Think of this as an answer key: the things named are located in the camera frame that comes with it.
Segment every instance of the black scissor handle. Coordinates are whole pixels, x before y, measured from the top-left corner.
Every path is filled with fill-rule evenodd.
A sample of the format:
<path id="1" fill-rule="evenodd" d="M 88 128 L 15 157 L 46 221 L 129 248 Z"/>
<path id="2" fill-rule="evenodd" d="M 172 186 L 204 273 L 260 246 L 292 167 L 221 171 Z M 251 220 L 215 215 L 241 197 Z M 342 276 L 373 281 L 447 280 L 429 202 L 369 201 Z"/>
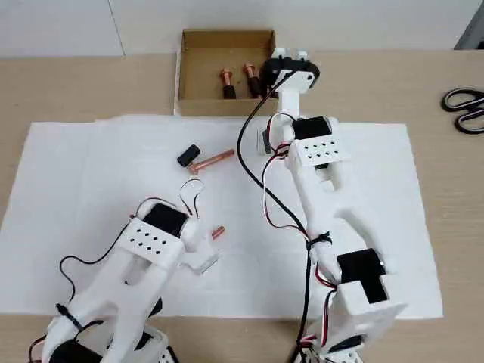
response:
<path id="1" fill-rule="evenodd" d="M 470 101 L 464 101 L 459 104 L 451 104 L 449 101 L 455 95 L 471 95 L 474 96 L 474 99 Z M 481 92 L 478 89 L 471 87 L 460 87 L 452 89 L 451 91 L 447 92 L 444 97 L 442 97 L 442 100 L 440 102 L 440 106 L 442 107 L 442 109 L 448 112 L 469 110 L 470 113 L 473 113 L 471 109 L 478 107 L 480 104 L 484 104 L 484 92 Z"/>
<path id="2" fill-rule="evenodd" d="M 480 127 L 466 127 L 465 122 L 469 121 L 470 119 L 476 119 L 479 116 L 484 115 L 484 108 L 479 108 L 476 107 L 472 112 L 465 113 L 462 116 L 459 116 L 455 122 L 454 126 L 457 130 L 460 132 L 463 132 L 464 134 L 471 134 L 471 135 L 477 135 L 477 134 L 482 134 L 484 133 L 484 119 L 482 119 L 482 125 Z"/>

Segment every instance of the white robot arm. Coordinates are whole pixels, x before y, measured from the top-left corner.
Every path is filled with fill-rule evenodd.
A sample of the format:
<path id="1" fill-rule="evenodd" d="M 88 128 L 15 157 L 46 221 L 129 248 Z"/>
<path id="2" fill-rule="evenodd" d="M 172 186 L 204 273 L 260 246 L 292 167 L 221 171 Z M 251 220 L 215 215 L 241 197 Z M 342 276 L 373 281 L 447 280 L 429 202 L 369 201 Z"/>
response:
<path id="1" fill-rule="evenodd" d="M 68 306 L 57 305 L 61 316 L 48 327 L 42 363 L 158 363 L 171 356 L 166 336 L 145 322 L 183 255 L 192 256 L 195 271 L 215 262 L 208 236 L 198 219 L 175 206 L 155 198 L 144 201 L 91 285 Z M 201 244 L 203 252 L 195 258 Z M 99 318 L 103 324 L 79 343 L 79 332 Z"/>
<path id="2" fill-rule="evenodd" d="M 293 176 L 306 215 L 306 230 L 313 242 L 311 260 L 337 286 L 328 312 L 325 342 L 320 343 L 324 331 L 321 319 L 308 329 L 306 344 L 310 343 L 311 349 L 307 356 L 310 361 L 358 362 L 356 350 L 392 325 L 406 306 L 405 294 L 394 262 L 382 249 L 391 236 L 382 232 L 361 195 L 337 119 L 304 118 L 299 114 L 299 95 L 314 85 L 319 76 L 317 67 L 308 61 L 305 52 L 299 52 L 292 60 L 284 49 L 277 49 L 273 59 L 261 69 L 261 77 L 266 83 L 269 79 L 269 86 L 290 73 L 291 77 L 277 88 L 278 113 L 273 117 L 270 133 L 265 133 L 265 143 L 289 145 L 285 165 Z M 278 77 L 263 77 L 271 74 Z M 338 241 L 328 237 L 337 218 L 353 227 L 367 249 L 336 254 L 333 244 Z"/>

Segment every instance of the white paper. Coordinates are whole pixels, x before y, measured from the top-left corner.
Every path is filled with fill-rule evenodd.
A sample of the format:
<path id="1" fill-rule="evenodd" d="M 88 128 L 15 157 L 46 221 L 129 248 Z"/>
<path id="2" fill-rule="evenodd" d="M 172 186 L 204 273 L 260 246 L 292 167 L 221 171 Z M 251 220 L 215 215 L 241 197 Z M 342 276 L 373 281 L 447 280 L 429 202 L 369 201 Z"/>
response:
<path id="1" fill-rule="evenodd" d="M 256 153 L 256 119 L 243 154 L 260 174 L 266 157 Z M 68 283 L 57 270 L 63 255 L 96 259 L 112 243 L 138 203 L 160 196 L 180 204 L 178 190 L 190 178 L 176 157 L 190 144 L 200 159 L 235 147 L 240 119 L 124 116 L 92 124 L 34 123 L 0 232 L 0 312 L 54 313 L 65 303 Z M 362 193 L 393 234 L 385 249 L 399 264 L 408 291 L 400 318 L 442 316 L 442 300 L 425 225 L 417 173 L 405 125 L 342 124 Z M 205 190 L 199 210 L 208 228 L 224 225 L 214 242 L 219 261 L 202 276 L 179 268 L 163 295 L 163 315 L 289 318 L 303 307 L 306 249 L 292 231 L 271 228 L 262 215 L 262 191 L 237 158 L 200 172 Z M 290 173 L 282 163 L 268 185 L 303 216 Z M 273 203 L 273 219 L 288 222 Z M 364 247 L 343 222 L 332 231 L 344 253 Z M 76 287 L 99 266 L 66 264 Z M 324 290 L 312 283 L 310 315 L 321 314 Z"/>

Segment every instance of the light wood table surface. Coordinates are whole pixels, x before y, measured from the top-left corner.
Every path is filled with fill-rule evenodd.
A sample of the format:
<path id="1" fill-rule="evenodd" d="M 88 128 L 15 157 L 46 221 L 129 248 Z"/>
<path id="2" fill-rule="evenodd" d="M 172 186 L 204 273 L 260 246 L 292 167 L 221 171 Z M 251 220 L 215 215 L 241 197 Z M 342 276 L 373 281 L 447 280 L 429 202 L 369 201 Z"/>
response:
<path id="1" fill-rule="evenodd" d="M 442 289 L 443 319 L 399 321 L 365 350 L 365 361 L 481 361 L 484 135 L 457 132 L 455 115 L 440 110 L 439 101 L 456 85 L 484 87 L 484 52 L 321 52 L 312 59 L 321 78 L 302 100 L 307 114 L 407 124 Z M 0 60 L 0 216 L 31 121 L 170 114 L 174 72 L 171 54 Z M 48 321 L 0 316 L 0 361 L 25 363 Z M 182 362 L 280 363 L 297 332 L 295 321 L 159 318 L 155 325 Z"/>

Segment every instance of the cardboard box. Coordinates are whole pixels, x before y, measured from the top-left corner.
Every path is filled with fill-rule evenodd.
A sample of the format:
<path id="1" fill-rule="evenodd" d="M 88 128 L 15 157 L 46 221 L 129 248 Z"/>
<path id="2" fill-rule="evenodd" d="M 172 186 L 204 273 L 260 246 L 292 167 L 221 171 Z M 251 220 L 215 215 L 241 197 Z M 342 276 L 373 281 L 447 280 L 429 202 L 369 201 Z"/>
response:
<path id="1" fill-rule="evenodd" d="M 274 49 L 273 30 L 184 30 L 178 78 L 181 115 L 248 116 L 260 100 L 250 94 L 244 64 L 252 63 L 257 71 Z M 236 100 L 223 99 L 223 68 L 232 72 Z M 269 99 L 258 114 L 273 114 L 277 101 Z"/>

